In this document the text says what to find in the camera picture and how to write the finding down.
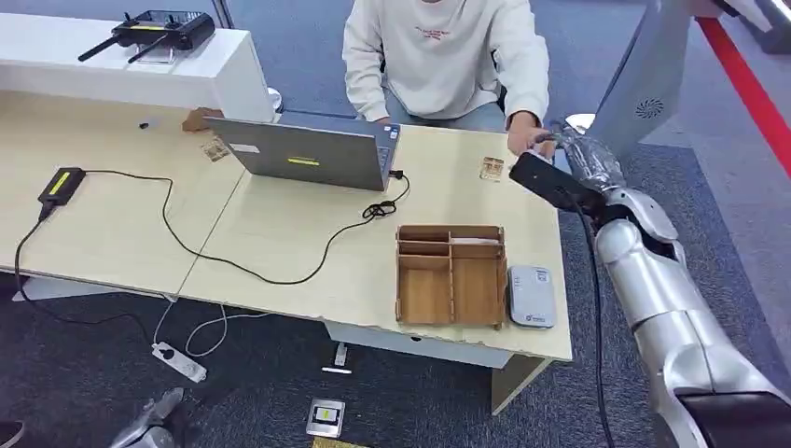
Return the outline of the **person's left hand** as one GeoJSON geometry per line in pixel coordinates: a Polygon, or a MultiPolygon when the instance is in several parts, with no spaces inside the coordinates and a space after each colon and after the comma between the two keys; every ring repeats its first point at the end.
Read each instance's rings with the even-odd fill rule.
{"type": "Polygon", "coordinates": [[[555,152],[555,143],[544,139],[549,131],[541,128],[536,117],[527,111],[512,114],[507,124],[507,147],[515,155],[533,151],[550,160],[555,152]]]}

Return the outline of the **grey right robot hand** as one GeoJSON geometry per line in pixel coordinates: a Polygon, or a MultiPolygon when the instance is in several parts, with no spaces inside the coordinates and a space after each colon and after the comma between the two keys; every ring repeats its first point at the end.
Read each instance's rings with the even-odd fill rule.
{"type": "Polygon", "coordinates": [[[609,148],[567,123],[554,122],[537,141],[554,143],[565,153],[568,168],[529,150],[519,155],[508,177],[559,210],[597,217],[606,208],[607,191],[626,185],[609,148]]]}

